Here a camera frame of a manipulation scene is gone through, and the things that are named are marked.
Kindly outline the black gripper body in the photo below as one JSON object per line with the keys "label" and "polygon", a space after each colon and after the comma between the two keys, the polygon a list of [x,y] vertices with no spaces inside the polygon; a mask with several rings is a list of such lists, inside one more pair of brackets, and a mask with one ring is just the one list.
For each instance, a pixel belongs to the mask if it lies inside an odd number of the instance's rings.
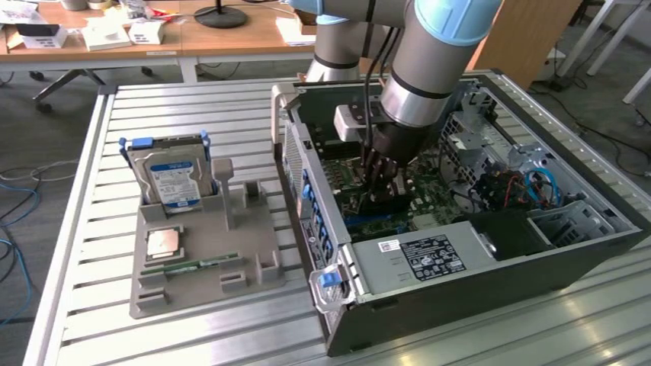
{"label": "black gripper body", "polygon": [[387,159],[397,167],[405,167],[431,142],[433,134],[432,125],[408,127],[397,122],[373,124],[371,141],[363,147],[361,164],[371,166]]}

